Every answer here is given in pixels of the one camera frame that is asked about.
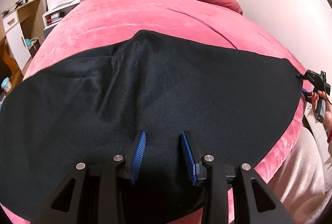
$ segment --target pink blanket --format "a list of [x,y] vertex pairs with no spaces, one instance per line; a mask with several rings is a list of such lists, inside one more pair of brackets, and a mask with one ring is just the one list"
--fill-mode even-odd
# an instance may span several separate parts
[[[240,15],[242,11],[235,0],[216,0],[214,4],[207,1],[84,0],[49,34],[32,60],[26,77],[81,51],[130,39],[142,29],[203,44],[287,58],[300,72],[305,72],[304,67],[280,42]],[[305,84],[304,87],[309,89],[310,85]],[[303,111],[304,102],[301,99],[286,132],[256,166],[256,171],[266,182],[270,181],[295,145],[302,126]],[[232,190],[228,196],[231,222],[234,219]],[[201,212],[198,210],[176,223],[198,224]],[[14,224],[28,223],[8,210],[6,213]]]

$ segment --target desk drawer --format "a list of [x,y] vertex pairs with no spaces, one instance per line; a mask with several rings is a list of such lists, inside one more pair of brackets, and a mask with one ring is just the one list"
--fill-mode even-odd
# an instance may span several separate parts
[[17,17],[17,12],[10,14],[9,16],[5,17],[3,20],[3,27],[5,29],[5,32],[9,31],[10,28],[12,28],[14,25],[16,25],[19,22],[19,19]]

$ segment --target cabinet door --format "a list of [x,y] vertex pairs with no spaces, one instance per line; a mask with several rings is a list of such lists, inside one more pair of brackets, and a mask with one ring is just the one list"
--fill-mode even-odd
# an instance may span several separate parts
[[31,55],[27,45],[24,41],[21,25],[18,23],[6,34],[9,47],[13,53],[13,56],[22,70],[25,64],[30,59]]

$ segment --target white cabinet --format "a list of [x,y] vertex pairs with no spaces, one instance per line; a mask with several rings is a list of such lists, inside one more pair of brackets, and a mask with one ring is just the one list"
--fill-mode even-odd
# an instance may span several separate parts
[[6,33],[6,36],[13,56],[19,68],[22,70],[31,58],[31,54],[24,41],[21,25],[18,23]]
[[3,28],[5,32],[9,31],[12,26],[17,24],[19,19],[17,17],[17,12],[14,12],[3,19]]

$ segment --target black fleece fabric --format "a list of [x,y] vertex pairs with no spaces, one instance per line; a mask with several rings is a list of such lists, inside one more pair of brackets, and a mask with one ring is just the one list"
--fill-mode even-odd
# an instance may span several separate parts
[[119,154],[137,130],[146,149],[126,223],[167,223],[203,206],[179,136],[226,164],[257,165],[298,107],[302,82],[286,59],[139,31],[19,84],[0,113],[0,203],[32,220],[79,162]]

